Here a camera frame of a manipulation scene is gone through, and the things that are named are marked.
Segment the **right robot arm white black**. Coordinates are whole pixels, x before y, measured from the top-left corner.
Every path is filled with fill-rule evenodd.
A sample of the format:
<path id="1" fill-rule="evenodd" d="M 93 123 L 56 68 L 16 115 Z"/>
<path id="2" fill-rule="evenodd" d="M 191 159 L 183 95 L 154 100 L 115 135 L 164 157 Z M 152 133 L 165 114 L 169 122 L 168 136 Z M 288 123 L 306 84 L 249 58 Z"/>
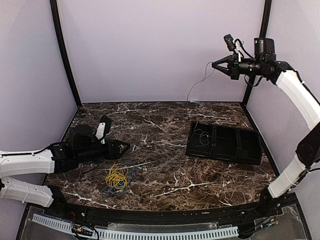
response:
<path id="1" fill-rule="evenodd" d="M 286 61 L 276 57 L 275 43 L 271 38 L 254 39 L 254 56 L 244 57 L 246 50 L 242 42 L 230 34 L 223 37 L 231 55 L 211 64 L 232 80 L 240 75 L 256 75 L 277 86 L 302 115 L 309 133 L 298 144 L 293 160 L 283 172 L 260 193 L 254 211 L 260 217 L 273 214 L 284 199 L 285 194 L 296 187 L 307 174 L 315 171 L 314 165 L 320 161 L 320 102 L 309 90 L 300 74 Z"/>

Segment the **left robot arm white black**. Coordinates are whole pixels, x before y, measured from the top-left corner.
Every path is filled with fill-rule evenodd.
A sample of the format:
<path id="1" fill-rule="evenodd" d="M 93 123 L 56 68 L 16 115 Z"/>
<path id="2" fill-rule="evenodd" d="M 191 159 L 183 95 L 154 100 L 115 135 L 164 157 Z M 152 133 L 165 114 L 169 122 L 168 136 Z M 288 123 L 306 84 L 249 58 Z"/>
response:
<path id="1" fill-rule="evenodd" d="M 0 197 L 22 203 L 31 203 L 51 210 L 60 218 L 67 218 L 70 206 L 55 186 L 35 185 L 14 179 L 27 174 L 61 174 L 74 170 L 80 164 L 96 160 L 117 160 L 130 149 L 130 144 L 121 140 L 106 140 L 110 128 L 99 124 L 96 132 L 89 125 L 70 129 L 63 142 L 27 152 L 0 153 Z"/>

